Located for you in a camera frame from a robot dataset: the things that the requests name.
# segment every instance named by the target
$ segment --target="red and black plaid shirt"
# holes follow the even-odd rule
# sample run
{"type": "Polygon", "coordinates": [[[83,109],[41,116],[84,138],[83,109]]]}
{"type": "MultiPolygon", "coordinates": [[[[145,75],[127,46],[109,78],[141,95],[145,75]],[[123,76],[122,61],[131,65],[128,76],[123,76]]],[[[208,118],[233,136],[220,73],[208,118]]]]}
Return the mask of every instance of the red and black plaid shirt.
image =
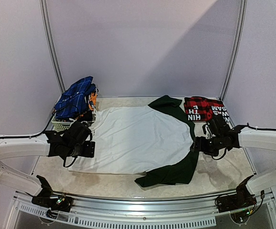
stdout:
{"type": "Polygon", "coordinates": [[[226,122],[229,122],[229,114],[224,104],[220,100],[208,99],[204,97],[184,98],[184,109],[189,121],[206,122],[213,115],[221,114],[226,122]]]}

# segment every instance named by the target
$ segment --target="dark green sleeve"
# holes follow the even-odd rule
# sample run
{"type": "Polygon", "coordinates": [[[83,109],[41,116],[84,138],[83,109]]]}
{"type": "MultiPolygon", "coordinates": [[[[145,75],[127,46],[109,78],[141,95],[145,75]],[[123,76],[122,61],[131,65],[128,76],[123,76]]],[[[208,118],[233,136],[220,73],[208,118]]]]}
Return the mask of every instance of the dark green sleeve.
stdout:
{"type": "MultiPolygon", "coordinates": [[[[186,123],[190,127],[190,135],[192,139],[194,139],[195,124],[188,121],[185,112],[180,107],[181,102],[182,100],[180,99],[174,99],[165,95],[150,103],[149,106],[154,110],[173,116],[179,121],[186,123]]],[[[149,187],[156,184],[188,184],[192,180],[196,169],[198,156],[199,152],[190,151],[185,158],[177,164],[154,169],[147,172],[146,176],[136,179],[135,182],[141,187],[149,187]]]]}

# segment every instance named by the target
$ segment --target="raglan shirt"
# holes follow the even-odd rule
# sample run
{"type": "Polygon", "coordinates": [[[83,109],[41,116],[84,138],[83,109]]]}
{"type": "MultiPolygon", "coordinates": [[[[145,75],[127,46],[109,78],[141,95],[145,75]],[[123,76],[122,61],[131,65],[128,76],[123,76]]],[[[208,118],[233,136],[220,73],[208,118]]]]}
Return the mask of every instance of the raglan shirt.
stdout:
{"type": "Polygon", "coordinates": [[[115,107],[97,112],[90,129],[94,158],[79,157],[70,171],[100,174],[141,174],[142,187],[188,184],[198,152],[189,152],[194,124],[180,108],[181,100],[165,95],[148,106],[115,107]]]}

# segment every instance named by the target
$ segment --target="white wall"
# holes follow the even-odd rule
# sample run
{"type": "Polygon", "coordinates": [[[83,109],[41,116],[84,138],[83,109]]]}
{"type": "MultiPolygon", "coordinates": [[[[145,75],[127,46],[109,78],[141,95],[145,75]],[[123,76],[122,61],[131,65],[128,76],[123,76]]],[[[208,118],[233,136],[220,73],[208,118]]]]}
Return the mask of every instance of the white wall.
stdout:
{"type": "MultiPolygon", "coordinates": [[[[276,0],[248,1],[225,105],[236,124],[276,127],[276,0]]],[[[257,172],[276,166],[275,152],[248,152],[257,172]]]]}
{"type": "MultiPolygon", "coordinates": [[[[38,0],[0,0],[0,134],[41,131],[59,96],[38,0]]],[[[8,160],[31,172],[35,157],[8,160]]],[[[14,189],[0,186],[0,229],[14,189]]]]}
{"type": "Polygon", "coordinates": [[[219,96],[240,0],[47,0],[65,86],[100,96],[219,96]]]}

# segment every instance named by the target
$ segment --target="blue plaid fabric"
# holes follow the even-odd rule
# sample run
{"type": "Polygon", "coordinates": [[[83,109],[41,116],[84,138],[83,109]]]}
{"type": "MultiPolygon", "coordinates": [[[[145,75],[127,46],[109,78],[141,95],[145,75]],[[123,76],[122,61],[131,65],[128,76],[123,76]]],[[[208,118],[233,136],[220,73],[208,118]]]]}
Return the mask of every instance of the blue plaid fabric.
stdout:
{"type": "Polygon", "coordinates": [[[92,76],[80,79],[61,95],[54,107],[57,111],[55,119],[76,118],[89,109],[85,97],[96,89],[95,85],[92,84],[92,79],[92,76]]]}

